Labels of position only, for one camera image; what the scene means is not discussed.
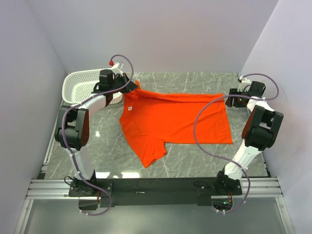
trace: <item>white laundry basket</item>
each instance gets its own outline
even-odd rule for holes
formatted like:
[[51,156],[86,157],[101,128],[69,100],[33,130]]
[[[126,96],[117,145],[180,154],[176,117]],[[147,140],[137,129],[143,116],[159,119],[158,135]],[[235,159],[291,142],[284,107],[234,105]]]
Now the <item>white laundry basket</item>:
[[[73,72],[69,74],[63,83],[62,98],[69,104],[76,104],[86,100],[93,92],[98,82],[99,72],[102,69]],[[122,93],[113,95],[110,104],[116,104],[122,100]]]

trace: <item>gray floor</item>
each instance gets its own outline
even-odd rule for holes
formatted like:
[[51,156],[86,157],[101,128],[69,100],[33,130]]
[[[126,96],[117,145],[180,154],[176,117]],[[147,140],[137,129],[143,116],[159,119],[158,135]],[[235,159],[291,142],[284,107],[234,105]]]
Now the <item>gray floor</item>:
[[[141,88],[159,93],[228,94],[238,87],[235,73],[136,73]],[[121,130],[119,118],[123,102],[109,105],[90,119],[90,139],[87,145],[98,178],[155,178],[216,176],[227,163],[208,156],[194,144],[165,145],[165,157],[145,169],[132,151]],[[227,108],[234,143],[206,144],[208,151],[232,158],[239,148],[241,133],[248,119],[246,108]],[[250,176],[267,176],[263,156],[257,156],[247,171]],[[54,143],[45,179],[62,179],[73,175],[68,155],[59,143]]]
[[117,206],[100,216],[85,216],[76,200],[35,200],[25,233],[284,234],[285,229],[275,198],[249,198],[225,216],[197,205]]

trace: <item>shirt sleeve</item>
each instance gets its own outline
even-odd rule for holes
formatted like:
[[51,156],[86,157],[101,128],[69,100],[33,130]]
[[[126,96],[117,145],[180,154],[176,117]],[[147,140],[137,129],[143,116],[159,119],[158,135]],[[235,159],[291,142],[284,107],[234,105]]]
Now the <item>shirt sleeve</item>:
[[147,168],[166,155],[165,141],[152,136],[133,136],[127,139],[130,147]]

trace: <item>table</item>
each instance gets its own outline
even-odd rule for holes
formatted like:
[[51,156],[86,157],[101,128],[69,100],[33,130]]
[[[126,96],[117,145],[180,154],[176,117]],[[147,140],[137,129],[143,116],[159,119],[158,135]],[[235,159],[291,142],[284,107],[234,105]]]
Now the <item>table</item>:
[[[134,79],[141,88],[159,93],[228,94],[238,87],[236,73],[204,72],[138,72]],[[166,156],[144,168],[127,143],[119,123],[123,101],[109,105],[90,118],[90,138],[87,144],[97,178],[164,178],[210,177],[228,163],[203,153],[195,144],[166,143]],[[205,144],[214,153],[233,158],[242,139],[241,133],[249,117],[247,108],[227,108],[233,144]],[[45,179],[73,176],[69,156],[58,142],[52,144]],[[263,155],[257,156],[247,171],[249,176],[268,176]]]

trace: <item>gray wall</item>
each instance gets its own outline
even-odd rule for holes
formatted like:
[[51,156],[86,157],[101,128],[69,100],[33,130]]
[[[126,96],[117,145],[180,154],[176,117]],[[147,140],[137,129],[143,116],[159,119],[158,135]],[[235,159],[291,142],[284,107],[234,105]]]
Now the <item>gray wall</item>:
[[[298,234],[312,233],[311,15],[310,0],[280,0],[242,70],[270,75],[281,89],[270,105],[285,117],[265,159],[280,181]],[[275,90],[266,84],[266,96],[272,97]]]
[[65,70],[27,1],[0,1],[0,32],[0,232],[10,234],[40,171]]
[[277,0],[28,0],[67,72],[239,72]]

